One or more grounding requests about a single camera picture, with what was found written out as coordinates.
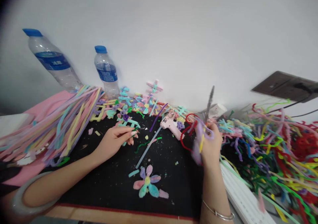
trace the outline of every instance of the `blue bottle label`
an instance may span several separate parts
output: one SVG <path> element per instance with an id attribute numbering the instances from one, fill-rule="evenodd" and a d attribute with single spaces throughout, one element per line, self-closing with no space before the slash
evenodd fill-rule
<path id="1" fill-rule="evenodd" d="M 70 67 L 62 53 L 40 52 L 36 53 L 35 56 L 47 70 L 64 70 Z"/>
<path id="2" fill-rule="evenodd" d="M 117 81 L 117 73 L 114 65 L 110 65 L 110 71 L 106 71 L 106 68 L 98 68 L 97 72 L 101 80 L 105 82 L 115 82 Z"/>

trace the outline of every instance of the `white wall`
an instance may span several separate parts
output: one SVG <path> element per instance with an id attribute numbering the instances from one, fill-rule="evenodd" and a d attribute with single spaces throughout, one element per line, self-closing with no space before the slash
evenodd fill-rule
<path id="1" fill-rule="evenodd" d="M 11 0 L 2 21 L 2 109 L 22 112 L 61 90 L 27 46 L 36 28 L 69 58 L 83 83 L 102 85 L 93 59 L 105 45 L 120 85 L 144 92 L 160 80 L 162 101 L 228 109 L 264 100 L 250 90 L 280 70 L 318 81 L 318 0 Z M 288 109 L 300 115 L 318 99 Z M 302 117 L 318 120 L 318 112 Z"/>

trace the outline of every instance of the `electrical outlet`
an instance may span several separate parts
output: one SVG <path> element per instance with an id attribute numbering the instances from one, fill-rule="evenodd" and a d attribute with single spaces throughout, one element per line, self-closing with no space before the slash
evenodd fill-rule
<path id="1" fill-rule="evenodd" d="M 307 99 L 305 98 L 310 95 L 310 92 L 306 90 L 306 88 L 313 92 L 316 91 Z M 314 82 L 280 71 L 276 71 L 252 89 L 252 91 L 255 92 L 283 99 L 289 98 L 290 100 L 296 102 L 305 99 L 304 101 L 302 101 L 302 103 L 318 97 L 317 90 L 318 82 Z"/>

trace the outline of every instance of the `pink glue gun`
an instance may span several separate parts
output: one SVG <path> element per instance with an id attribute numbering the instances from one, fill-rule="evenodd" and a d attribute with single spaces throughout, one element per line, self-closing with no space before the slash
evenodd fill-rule
<path id="1" fill-rule="evenodd" d="M 164 129 L 168 128 L 174 134 L 174 136 L 180 140 L 181 131 L 175 126 L 173 123 L 175 118 L 175 110 L 171 109 L 169 113 L 164 117 L 164 119 L 160 122 L 160 126 Z"/>

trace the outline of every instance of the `flower petal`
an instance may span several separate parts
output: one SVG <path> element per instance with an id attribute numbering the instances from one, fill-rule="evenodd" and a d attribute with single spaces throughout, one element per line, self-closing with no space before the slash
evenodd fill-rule
<path id="1" fill-rule="evenodd" d="M 144 184 L 145 184 L 144 180 L 138 180 L 138 181 L 134 182 L 133 188 L 136 190 L 139 190 Z"/>
<path id="2" fill-rule="evenodd" d="M 147 176 L 149 177 L 149 176 L 151 175 L 151 173 L 152 173 L 152 165 L 150 164 L 150 165 L 148 165 L 148 167 L 147 167 L 146 174 L 147 174 Z"/>
<path id="3" fill-rule="evenodd" d="M 159 190 L 156 186 L 149 184 L 148 189 L 149 189 L 151 196 L 153 196 L 155 198 L 159 197 Z"/>
<path id="4" fill-rule="evenodd" d="M 140 170 L 140 177 L 141 177 L 143 180 L 145 180 L 145 178 L 146 178 L 145 168 L 144 168 L 144 167 L 142 167 L 141 170 Z"/>
<path id="5" fill-rule="evenodd" d="M 143 198 L 146 195 L 146 191 L 147 191 L 147 185 L 144 184 L 144 186 L 139 190 L 139 197 Z"/>
<path id="6" fill-rule="evenodd" d="M 139 107 L 144 107 L 143 103 L 141 103 L 141 102 L 138 102 L 138 103 L 137 103 L 137 106 L 139 106 Z"/>
<path id="7" fill-rule="evenodd" d="M 153 175 L 153 176 L 150 177 L 150 182 L 151 183 L 157 183 L 157 182 L 159 182 L 160 179 L 161 179 L 161 176 Z"/>
<path id="8" fill-rule="evenodd" d="M 163 191 L 162 189 L 159 189 L 159 197 L 168 199 L 169 194 L 167 192 Z"/>

